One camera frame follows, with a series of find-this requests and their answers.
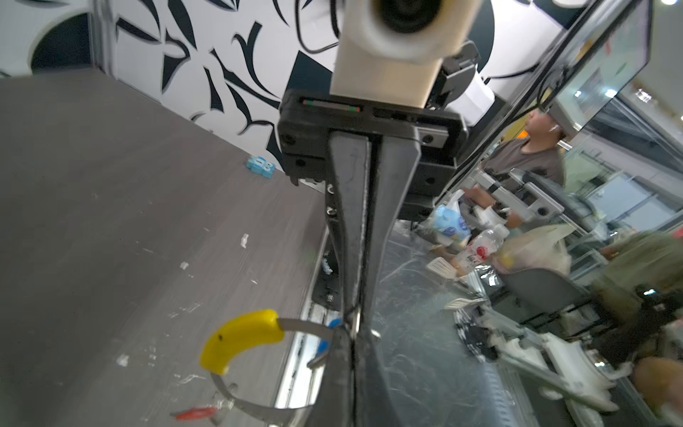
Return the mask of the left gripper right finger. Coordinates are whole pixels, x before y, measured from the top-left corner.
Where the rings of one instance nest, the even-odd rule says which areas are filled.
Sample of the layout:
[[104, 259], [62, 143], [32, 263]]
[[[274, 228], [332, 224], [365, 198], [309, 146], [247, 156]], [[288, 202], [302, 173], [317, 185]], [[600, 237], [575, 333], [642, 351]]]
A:
[[354, 407], [355, 426], [402, 425], [369, 328], [361, 329], [354, 342]]

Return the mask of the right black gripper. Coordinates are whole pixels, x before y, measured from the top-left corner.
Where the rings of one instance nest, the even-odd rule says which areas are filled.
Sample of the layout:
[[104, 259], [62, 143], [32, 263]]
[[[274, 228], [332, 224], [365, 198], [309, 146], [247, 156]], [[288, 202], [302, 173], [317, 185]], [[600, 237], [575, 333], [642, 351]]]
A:
[[[325, 181], [329, 167], [343, 316], [359, 307], [361, 320], [370, 320], [394, 222], [421, 222], [435, 209], [455, 176], [468, 126], [457, 113], [297, 89], [286, 91], [279, 112], [281, 165], [291, 181]], [[370, 143], [380, 144], [373, 154], [366, 240]]]

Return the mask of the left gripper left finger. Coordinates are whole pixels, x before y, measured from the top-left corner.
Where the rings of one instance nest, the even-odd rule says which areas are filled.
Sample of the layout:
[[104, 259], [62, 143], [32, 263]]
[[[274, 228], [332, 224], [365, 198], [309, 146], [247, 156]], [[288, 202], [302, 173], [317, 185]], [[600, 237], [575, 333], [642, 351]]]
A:
[[306, 427], [352, 426], [352, 340], [345, 327], [334, 329], [325, 373]]

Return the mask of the red key tag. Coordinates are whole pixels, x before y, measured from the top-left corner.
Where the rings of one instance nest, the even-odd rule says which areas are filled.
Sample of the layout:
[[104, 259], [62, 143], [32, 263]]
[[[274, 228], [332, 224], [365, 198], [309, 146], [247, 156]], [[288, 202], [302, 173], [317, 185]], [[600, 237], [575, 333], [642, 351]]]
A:
[[170, 416], [176, 421], [193, 422], [199, 420], [212, 420], [219, 412], [220, 409], [218, 409], [218, 407], [194, 407], [171, 413]]

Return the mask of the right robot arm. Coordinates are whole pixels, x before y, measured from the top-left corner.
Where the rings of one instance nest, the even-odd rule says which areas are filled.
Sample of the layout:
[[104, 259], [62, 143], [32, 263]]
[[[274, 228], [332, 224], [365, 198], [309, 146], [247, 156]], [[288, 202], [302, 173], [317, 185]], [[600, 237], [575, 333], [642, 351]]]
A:
[[496, 103], [477, 60], [472, 42], [439, 58], [346, 39], [328, 93], [286, 92], [283, 167], [293, 181], [325, 187], [338, 275], [331, 307], [344, 320], [367, 305], [394, 222], [429, 217], [462, 166], [471, 127]]

